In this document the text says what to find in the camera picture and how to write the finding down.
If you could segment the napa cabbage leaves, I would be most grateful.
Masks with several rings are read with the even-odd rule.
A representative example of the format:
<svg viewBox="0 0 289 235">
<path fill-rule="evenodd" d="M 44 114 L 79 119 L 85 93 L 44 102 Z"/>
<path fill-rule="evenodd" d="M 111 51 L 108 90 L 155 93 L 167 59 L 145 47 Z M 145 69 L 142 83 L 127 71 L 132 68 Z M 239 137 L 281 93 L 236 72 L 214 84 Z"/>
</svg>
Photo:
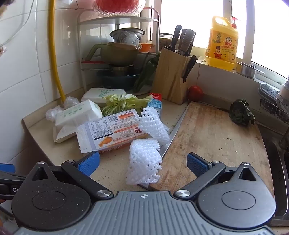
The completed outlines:
<svg viewBox="0 0 289 235">
<path fill-rule="evenodd" d="M 137 98 L 132 94 L 108 95 L 104 98 L 106 100 L 106 106 L 101 108 L 101 111 L 104 117 L 132 109 L 135 109 L 138 113 L 140 113 L 142 109 L 148 105 L 152 98 L 152 95 L 145 98 Z"/>
</svg>

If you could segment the red tomato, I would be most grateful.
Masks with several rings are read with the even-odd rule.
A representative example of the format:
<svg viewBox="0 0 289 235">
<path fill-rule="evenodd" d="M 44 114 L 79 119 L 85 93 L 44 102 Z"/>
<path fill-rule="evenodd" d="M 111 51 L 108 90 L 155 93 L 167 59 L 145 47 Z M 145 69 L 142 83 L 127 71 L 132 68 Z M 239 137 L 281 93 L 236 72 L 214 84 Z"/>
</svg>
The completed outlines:
<svg viewBox="0 0 289 235">
<path fill-rule="evenodd" d="M 188 88 L 187 98 L 190 102 L 199 102 L 203 98 L 203 90 L 199 86 L 191 86 Z"/>
</svg>

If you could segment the white dish rack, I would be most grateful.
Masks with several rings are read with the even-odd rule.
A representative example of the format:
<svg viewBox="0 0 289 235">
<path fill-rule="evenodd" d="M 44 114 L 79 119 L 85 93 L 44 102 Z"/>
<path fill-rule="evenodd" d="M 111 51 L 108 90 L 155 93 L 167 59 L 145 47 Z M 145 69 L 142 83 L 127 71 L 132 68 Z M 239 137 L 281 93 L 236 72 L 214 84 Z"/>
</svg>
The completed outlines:
<svg viewBox="0 0 289 235">
<path fill-rule="evenodd" d="M 96 28 L 95 24 L 99 24 L 102 26 L 103 24 L 114 24 L 115 28 L 118 29 L 120 24 L 128 24 L 128 23 L 156 23 L 156 39 L 155 39 L 155 54 L 159 51 L 159 36 L 160 36 L 160 13 L 157 9 L 152 7 L 144 7 L 144 10 L 152 10 L 156 16 L 156 18 L 152 17 L 139 17 L 139 16 L 110 16 L 110 17 L 101 17 L 95 18 L 86 21 L 80 21 L 81 15 L 86 11 L 93 11 L 93 9 L 86 9 L 82 13 L 80 13 L 77 17 L 77 47 L 78 47 L 78 54 L 79 54 L 79 64 L 81 69 L 81 80 L 84 92 L 87 91 L 87 82 L 84 73 L 84 68 L 82 66 L 83 58 L 82 58 L 82 48 L 81 48 L 81 25 L 93 25 L 93 28 Z"/>
</svg>

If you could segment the red blue drink carton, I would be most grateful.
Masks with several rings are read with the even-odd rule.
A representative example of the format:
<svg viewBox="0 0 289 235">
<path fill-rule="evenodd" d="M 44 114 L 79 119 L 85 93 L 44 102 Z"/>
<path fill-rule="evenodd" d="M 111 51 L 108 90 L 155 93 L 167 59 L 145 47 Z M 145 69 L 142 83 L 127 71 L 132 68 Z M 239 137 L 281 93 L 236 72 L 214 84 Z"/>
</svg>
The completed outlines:
<svg viewBox="0 0 289 235">
<path fill-rule="evenodd" d="M 161 93 L 150 93 L 152 95 L 151 101 L 147 104 L 149 107 L 153 107 L 161 117 L 162 113 L 162 94 Z"/>
</svg>

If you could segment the black handled knife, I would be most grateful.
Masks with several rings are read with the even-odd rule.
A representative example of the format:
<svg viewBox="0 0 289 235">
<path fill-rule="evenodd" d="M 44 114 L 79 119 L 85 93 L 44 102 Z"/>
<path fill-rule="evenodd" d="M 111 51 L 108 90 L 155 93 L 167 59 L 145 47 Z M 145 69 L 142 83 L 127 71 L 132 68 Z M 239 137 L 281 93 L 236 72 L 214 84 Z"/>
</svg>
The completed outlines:
<svg viewBox="0 0 289 235">
<path fill-rule="evenodd" d="M 171 44 L 169 46 L 169 50 L 170 51 L 175 51 L 175 46 L 178 42 L 178 39 L 179 39 L 179 35 L 180 35 L 180 31 L 182 30 L 182 26 L 181 25 L 177 25 L 175 27 L 175 31 L 174 31 L 174 34 L 173 34 L 173 37 L 172 37 L 172 40 L 171 40 Z"/>
</svg>

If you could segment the white foam fruit net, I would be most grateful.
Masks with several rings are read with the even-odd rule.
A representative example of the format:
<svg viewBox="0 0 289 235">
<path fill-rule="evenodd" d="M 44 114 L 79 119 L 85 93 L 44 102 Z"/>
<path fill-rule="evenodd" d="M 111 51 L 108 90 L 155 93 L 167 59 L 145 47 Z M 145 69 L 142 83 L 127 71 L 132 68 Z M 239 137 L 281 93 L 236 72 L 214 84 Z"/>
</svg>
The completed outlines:
<svg viewBox="0 0 289 235">
<path fill-rule="evenodd" d="M 143 109 L 139 118 L 139 127 L 156 139 L 160 145 L 169 143 L 169 128 L 161 122 L 159 113 L 155 108 L 147 106 Z"/>
<path fill-rule="evenodd" d="M 128 185 L 155 184 L 162 169 L 159 142 L 153 138 L 134 140 L 129 149 Z"/>
</svg>

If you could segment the red handled utensil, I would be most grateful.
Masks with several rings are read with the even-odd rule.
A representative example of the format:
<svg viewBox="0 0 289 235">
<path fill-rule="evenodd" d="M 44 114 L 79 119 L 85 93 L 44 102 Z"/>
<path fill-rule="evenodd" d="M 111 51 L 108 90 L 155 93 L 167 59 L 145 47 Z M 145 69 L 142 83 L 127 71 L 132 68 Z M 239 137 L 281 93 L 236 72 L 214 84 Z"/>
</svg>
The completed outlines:
<svg viewBox="0 0 289 235">
<path fill-rule="evenodd" d="M 82 64 L 108 64 L 104 61 L 81 61 Z"/>
</svg>

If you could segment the wooden cutting board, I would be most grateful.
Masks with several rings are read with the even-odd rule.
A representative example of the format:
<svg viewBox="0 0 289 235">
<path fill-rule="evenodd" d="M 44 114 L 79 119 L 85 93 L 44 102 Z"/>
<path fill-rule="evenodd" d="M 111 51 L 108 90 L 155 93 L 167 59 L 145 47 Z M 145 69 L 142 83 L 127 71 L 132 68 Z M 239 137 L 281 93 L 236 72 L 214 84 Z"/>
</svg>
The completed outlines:
<svg viewBox="0 0 289 235">
<path fill-rule="evenodd" d="M 187 155 L 196 153 L 205 160 L 218 160 L 226 166 L 250 163 L 270 190 L 273 180 L 266 148 L 257 125 L 236 125 L 227 112 L 192 102 L 179 130 L 163 158 L 160 179 L 150 187 L 156 190 L 177 189 L 196 178 L 187 167 Z"/>
</svg>

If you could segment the yellow detergent jug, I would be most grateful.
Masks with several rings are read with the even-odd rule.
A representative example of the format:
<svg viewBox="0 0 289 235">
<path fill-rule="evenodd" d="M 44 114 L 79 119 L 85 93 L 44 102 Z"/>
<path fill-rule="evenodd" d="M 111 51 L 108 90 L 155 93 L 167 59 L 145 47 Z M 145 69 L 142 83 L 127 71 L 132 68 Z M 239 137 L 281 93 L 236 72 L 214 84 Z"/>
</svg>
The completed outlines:
<svg viewBox="0 0 289 235">
<path fill-rule="evenodd" d="M 205 61 L 209 66 L 231 71 L 236 65 L 239 34 L 227 18 L 214 16 Z"/>
</svg>

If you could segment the steel pot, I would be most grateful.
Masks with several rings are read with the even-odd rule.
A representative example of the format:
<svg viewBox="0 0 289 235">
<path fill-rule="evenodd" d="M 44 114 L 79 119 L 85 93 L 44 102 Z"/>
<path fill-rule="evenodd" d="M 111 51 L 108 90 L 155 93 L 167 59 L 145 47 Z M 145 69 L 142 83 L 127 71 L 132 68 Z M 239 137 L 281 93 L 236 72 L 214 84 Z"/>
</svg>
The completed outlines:
<svg viewBox="0 0 289 235">
<path fill-rule="evenodd" d="M 135 67 L 134 64 L 131 64 L 129 66 L 124 67 L 110 65 L 110 68 L 112 70 L 113 75 L 115 76 L 127 76 L 133 72 Z"/>
</svg>

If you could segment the steel cup on sill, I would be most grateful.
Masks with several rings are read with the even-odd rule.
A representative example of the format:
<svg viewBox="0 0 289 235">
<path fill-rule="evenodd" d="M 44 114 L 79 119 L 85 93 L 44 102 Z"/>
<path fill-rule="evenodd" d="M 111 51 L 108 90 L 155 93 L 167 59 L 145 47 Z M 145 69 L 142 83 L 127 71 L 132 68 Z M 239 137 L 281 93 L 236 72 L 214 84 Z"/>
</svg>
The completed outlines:
<svg viewBox="0 0 289 235">
<path fill-rule="evenodd" d="M 258 70 L 255 66 L 248 65 L 244 62 L 237 62 L 236 72 L 242 76 L 251 79 L 254 79 L 256 77 L 256 72 L 264 74 L 263 71 Z"/>
</svg>

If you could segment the clear plastic bag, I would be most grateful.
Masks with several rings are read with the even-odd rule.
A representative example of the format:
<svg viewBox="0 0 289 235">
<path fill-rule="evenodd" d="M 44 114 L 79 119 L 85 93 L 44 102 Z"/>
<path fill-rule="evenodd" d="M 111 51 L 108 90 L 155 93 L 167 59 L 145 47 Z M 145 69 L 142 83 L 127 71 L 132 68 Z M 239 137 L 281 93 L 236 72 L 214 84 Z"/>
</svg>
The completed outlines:
<svg viewBox="0 0 289 235">
<path fill-rule="evenodd" d="M 63 103 L 64 109 L 69 109 L 75 105 L 79 104 L 79 100 L 75 97 L 67 97 Z"/>
<path fill-rule="evenodd" d="M 61 113 L 62 111 L 64 111 L 64 109 L 60 107 L 60 105 L 56 106 L 55 108 L 49 109 L 46 111 L 46 119 L 48 121 L 55 122 L 57 114 Z"/>
</svg>

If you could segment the white foam takeout box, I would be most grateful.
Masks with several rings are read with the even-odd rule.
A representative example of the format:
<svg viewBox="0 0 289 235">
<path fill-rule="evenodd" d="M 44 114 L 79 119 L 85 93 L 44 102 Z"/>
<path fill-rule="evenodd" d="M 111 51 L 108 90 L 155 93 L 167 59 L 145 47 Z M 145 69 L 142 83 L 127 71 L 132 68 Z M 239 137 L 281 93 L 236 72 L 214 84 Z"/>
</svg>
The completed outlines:
<svg viewBox="0 0 289 235">
<path fill-rule="evenodd" d="M 96 104 L 106 104 L 104 98 L 109 95 L 126 95 L 126 91 L 121 89 L 90 88 L 81 98 L 81 102 L 89 99 Z"/>
<path fill-rule="evenodd" d="M 102 117 L 101 108 L 89 99 L 58 113 L 53 128 L 54 143 L 75 136 L 78 126 Z"/>
</svg>

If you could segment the teal plastic basin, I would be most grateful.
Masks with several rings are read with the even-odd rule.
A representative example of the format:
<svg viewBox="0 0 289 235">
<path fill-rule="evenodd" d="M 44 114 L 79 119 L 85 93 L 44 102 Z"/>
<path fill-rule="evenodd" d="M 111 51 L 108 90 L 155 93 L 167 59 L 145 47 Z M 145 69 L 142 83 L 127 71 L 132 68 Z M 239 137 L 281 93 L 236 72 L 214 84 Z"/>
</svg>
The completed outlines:
<svg viewBox="0 0 289 235">
<path fill-rule="evenodd" d="M 114 76 L 113 73 L 109 70 L 100 70 L 96 74 L 97 77 L 101 80 L 103 87 L 109 89 L 122 89 L 125 91 L 133 89 L 135 82 L 140 76 L 139 74 Z"/>
</svg>

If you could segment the orange white food carton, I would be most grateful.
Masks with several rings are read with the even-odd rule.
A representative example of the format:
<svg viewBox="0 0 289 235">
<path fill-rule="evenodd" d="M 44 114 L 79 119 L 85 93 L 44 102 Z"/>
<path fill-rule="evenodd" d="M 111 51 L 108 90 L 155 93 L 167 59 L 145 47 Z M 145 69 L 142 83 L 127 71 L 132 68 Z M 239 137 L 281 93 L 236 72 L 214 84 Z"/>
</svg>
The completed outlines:
<svg viewBox="0 0 289 235">
<path fill-rule="evenodd" d="M 144 138 L 147 133 L 139 126 L 139 115 L 135 109 L 86 122 L 76 130 L 81 153 L 111 151 Z"/>
</svg>

